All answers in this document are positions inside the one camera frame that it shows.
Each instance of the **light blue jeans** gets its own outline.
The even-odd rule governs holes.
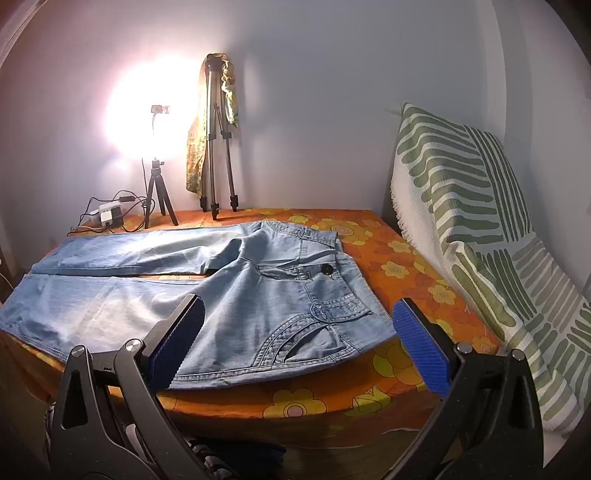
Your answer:
[[[205,274],[202,280],[122,275]],[[65,361],[143,338],[186,294],[203,329],[171,388],[229,387],[330,367],[395,335],[333,232],[295,223],[69,238],[33,265],[0,328]]]

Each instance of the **tall tripod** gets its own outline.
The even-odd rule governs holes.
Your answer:
[[[156,115],[159,113],[168,113],[168,106],[162,105],[152,105],[152,136],[154,136],[154,120],[156,119]],[[173,221],[175,226],[178,225],[177,216],[174,214],[174,209],[172,203],[170,203],[170,197],[168,196],[168,191],[166,190],[166,185],[164,184],[164,179],[162,178],[162,170],[160,166],[164,165],[163,161],[160,161],[154,157],[152,160],[152,172],[150,175],[150,183],[148,185],[148,193],[146,199],[146,208],[145,208],[145,218],[144,218],[144,228],[148,228],[150,225],[150,209],[152,205],[152,194],[154,193],[154,186],[156,186],[156,195],[158,195],[158,203],[160,204],[160,213],[162,215],[166,215],[166,208],[170,213],[170,219]]]
[[[238,195],[234,192],[234,178],[232,177],[232,162],[230,160],[230,139],[232,132],[228,128],[226,117],[226,92],[222,90],[222,59],[215,55],[207,56],[207,167],[209,169],[209,191],[212,196],[212,218],[217,220],[220,205],[216,203],[216,186],[213,166],[213,141],[217,138],[217,127],[222,138],[226,141],[226,168],[228,170],[228,183],[230,185],[230,206],[232,211],[238,209]],[[205,194],[205,175],[201,176],[201,209],[207,212],[207,196]]]

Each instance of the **yellow patterned scarf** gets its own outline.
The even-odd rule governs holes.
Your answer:
[[[225,53],[215,53],[222,59],[222,90],[226,93],[226,117],[228,122],[238,127],[238,103],[236,101],[234,65]],[[207,57],[199,72],[199,106],[197,116],[189,129],[187,138],[187,190],[201,195],[201,175],[207,150]]]

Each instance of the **metal screw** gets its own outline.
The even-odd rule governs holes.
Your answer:
[[[472,353],[472,345],[467,342],[459,342],[456,345],[456,350],[460,353]]]
[[[525,360],[525,353],[523,353],[521,350],[518,350],[517,348],[515,350],[511,351],[511,356],[515,359],[515,360]]]
[[[130,340],[129,342],[127,342],[125,344],[125,349],[128,352],[135,352],[139,349],[139,346],[142,344],[141,340],[138,340],[137,338],[134,338],[133,340]]]
[[[72,356],[80,356],[84,353],[84,345],[77,345],[72,349]]]

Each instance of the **striped blanket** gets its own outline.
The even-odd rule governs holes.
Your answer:
[[[499,141],[406,103],[391,184],[405,239],[527,356],[546,430],[591,400],[591,309],[532,230]]]

